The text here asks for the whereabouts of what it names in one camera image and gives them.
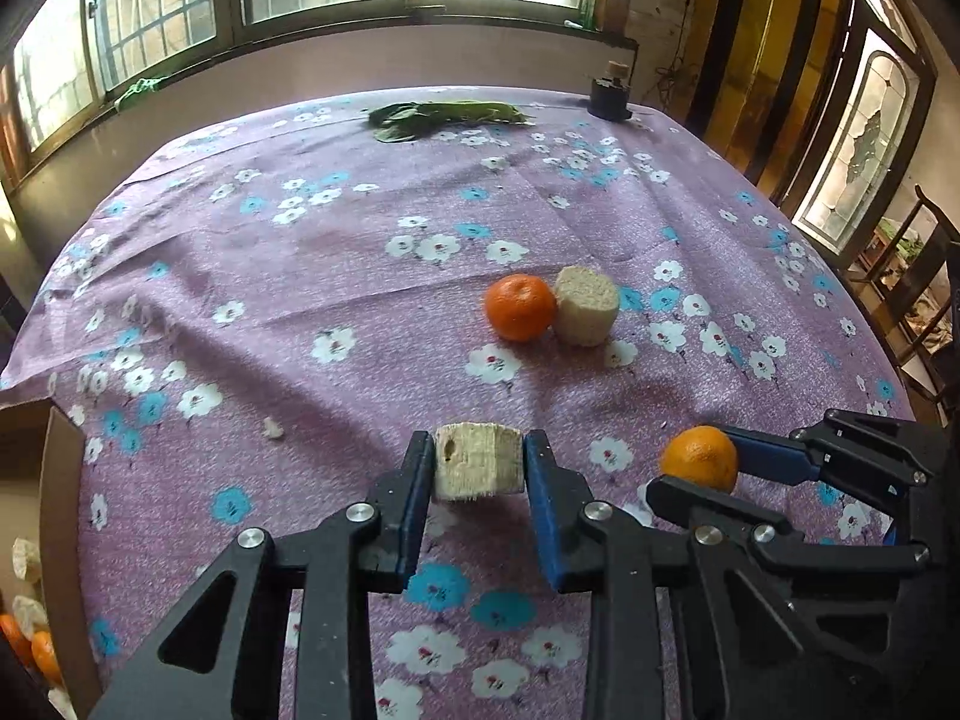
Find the round beige sugarcane chunk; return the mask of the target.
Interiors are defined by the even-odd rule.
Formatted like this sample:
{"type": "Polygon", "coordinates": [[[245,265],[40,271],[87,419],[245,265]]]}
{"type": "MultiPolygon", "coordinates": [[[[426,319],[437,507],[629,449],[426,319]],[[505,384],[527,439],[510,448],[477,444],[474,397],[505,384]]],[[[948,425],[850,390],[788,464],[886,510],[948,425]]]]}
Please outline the round beige sugarcane chunk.
{"type": "Polygon", "coordinates": [[[556,277],[553,296],[553,330],[563,343],[594,348],[607,340],[620,310],[619,290],[607,275],[587,266],[565,266],[556,277]]]}

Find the large orange tangerine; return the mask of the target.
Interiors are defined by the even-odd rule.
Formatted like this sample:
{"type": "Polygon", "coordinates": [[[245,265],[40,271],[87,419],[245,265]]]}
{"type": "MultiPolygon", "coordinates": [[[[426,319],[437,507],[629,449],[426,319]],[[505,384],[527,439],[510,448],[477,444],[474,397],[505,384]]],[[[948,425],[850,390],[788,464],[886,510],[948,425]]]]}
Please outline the large orange tangerine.
{"type": "Polygon", "coordinates": [[[65,686],[64,675],[60,670],[57,653],[52,642],[52,635],[47,629],[36,629],[31,639],[31,655],[39,673],[49,681],[50,684],[63,688],[65,686]]]}

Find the small orange tangerine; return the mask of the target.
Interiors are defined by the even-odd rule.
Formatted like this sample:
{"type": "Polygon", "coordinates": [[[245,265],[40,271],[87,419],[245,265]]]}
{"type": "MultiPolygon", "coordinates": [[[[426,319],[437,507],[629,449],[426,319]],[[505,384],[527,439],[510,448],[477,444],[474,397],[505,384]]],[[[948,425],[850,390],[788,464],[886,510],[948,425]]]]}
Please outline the small orange tangerine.
{"type": "Polygon", "coordinates": [[[31,642],[29,642],[29,639],[21,632],[16,619],[8,613],[0,614],[0,629],[2,629],[8,645],[10,645],[16,658],[20,660],[21,665],[25,668],[31,668],[31,642]]]}

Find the dark wooden chair right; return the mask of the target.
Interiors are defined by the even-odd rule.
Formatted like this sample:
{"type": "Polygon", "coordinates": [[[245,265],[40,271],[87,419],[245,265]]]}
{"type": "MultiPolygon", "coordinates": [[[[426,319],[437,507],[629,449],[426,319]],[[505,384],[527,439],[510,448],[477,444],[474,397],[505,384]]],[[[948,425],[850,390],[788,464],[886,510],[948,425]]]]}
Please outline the dark wooden chair right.
{"type": "Polygon", "coordinates": [[[889,356],[919,421],[946,424],[958,406],[958,319],[949,257],[958,229],[914,191],[901,221],[882,220],[844,284],[889,356]]]}

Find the small white crumb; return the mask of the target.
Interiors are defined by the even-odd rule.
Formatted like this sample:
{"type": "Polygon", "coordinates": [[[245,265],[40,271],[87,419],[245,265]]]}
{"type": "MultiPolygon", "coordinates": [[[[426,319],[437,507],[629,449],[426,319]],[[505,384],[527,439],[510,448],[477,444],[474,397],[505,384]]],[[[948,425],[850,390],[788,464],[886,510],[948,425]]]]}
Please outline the small white crumb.
{"type": "Polygon", "coordinates": [[[285,431],[274,418],[267,416],[262,423],[262,434],[267,437],[268,440],[281,440],[285,436],[285,431]]]}

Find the cardboard box tray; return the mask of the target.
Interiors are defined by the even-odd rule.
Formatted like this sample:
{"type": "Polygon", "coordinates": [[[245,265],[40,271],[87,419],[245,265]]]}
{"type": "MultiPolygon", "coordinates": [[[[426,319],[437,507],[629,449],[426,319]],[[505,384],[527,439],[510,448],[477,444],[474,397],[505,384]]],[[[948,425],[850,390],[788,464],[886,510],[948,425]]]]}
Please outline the cardboard box tray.
{"type": "Polygon", "coordinates": [[[65,692],[86,718],[103,694],[89,645],[80,582],[80,481],[85,436],[52,400],[2,410],[2,601],[31,596],[44,606],[65,692]],[[36,544],[39,577],[13,570],[18,538],[36,544]]]}

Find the purple floral tablecloth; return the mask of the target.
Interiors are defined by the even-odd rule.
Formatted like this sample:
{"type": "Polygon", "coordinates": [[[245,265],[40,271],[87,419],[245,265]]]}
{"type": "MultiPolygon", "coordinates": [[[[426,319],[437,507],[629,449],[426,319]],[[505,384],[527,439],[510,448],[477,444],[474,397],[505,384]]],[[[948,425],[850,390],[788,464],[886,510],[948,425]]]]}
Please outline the purple floral tablecloth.
{"type": "MultiPolygon", "coordinates": [[[[547,434],[643,527],[665,446],[697,426],[788,437],[832,408],[913,421],[889,356],[815,247],[655,110],[599,121],[487,89],[524,125],[381,143],[405,89],[246,115],[179,138],[94,210],[44,278],[2,376],[85,436],[80,582],[104,691],[242,530],[307,532],[368,495],[416,431],[547,434]],[[483,296],[565,266],[620,296],[607,340],[501,338],[483,296]],[[267,416],[281,440],[262,434],[267,416]]],[[[809,543],[884,546],[916,484],[729,496],[809,543]]],[[[590,596],[542,574],[519,494],[438,500],[415,574],[373,593],[373,718],[586,718],[590,596]]]]}

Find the stained glass door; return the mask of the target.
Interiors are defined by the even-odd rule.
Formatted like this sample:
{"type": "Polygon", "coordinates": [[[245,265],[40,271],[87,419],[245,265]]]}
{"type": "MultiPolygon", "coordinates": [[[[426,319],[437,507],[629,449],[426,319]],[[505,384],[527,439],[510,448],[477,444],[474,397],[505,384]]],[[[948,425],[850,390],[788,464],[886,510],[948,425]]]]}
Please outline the stained glass door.
{"type": "Polygon", "coordinates": [[[825,104],[781,205],[839,268],[866,247],[889,208],[935,87],[907,0],[851,0],[843,26],[825,104]]]}

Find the small black jar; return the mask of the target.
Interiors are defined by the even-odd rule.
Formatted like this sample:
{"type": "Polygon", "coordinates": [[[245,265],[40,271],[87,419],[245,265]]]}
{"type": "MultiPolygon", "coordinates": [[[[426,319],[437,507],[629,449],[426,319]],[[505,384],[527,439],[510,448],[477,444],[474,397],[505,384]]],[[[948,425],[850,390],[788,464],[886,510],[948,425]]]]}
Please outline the small black jar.
{"type": "Polygon", "coordinates": [[[604,75],[590,80],[589,114],[609,122],[628,121],[631,117],[628,80],[630,67],[617,60],[608,60],[604,75]]]}

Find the green leafy vegetable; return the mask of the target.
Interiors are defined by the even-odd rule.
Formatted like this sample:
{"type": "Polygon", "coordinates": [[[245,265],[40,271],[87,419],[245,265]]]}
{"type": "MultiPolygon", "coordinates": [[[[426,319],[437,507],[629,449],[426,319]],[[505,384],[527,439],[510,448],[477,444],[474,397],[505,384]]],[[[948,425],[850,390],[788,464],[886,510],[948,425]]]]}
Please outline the green leafy vegetable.
{"type": "Polygon", "coordinates": [[[407,101],[368,112],[368,127],[381,143],[405,143],[429,137],[446,125],[524,125],[522,110],[498,101],[407,101]]]}

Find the green bottle on sill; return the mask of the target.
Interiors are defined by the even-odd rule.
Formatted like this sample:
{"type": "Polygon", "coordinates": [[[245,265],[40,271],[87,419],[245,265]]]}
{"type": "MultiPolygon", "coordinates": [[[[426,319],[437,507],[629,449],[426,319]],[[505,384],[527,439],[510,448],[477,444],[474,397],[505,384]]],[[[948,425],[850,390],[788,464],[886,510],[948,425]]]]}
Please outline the green bottle on sill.
{"type": "Polygon", "coordinates": [[[592,31],[596,27],[596,0],[581,0],[579,4],[581,28],[592,31]]]}

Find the green cloth on sill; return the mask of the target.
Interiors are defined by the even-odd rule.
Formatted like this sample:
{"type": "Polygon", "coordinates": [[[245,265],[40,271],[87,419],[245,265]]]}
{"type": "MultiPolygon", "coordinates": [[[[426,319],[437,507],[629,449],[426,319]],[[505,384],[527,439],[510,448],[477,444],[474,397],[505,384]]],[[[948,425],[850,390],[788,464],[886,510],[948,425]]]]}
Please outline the green cloth on sill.
{"type": "Polygon", "coordinates": [[[142,104],[149,96],[158,93],[158,91],[166,85],[166,82],[167,76],[156,76],[156,78],[144,76],[143,78],[139,78],[136,82],[133,82],[124,93],[119,94],[119,96],[114,99],[114,110],[117,114],[122,114],[122,112],[132,109],[132,107],[142,104]]]}

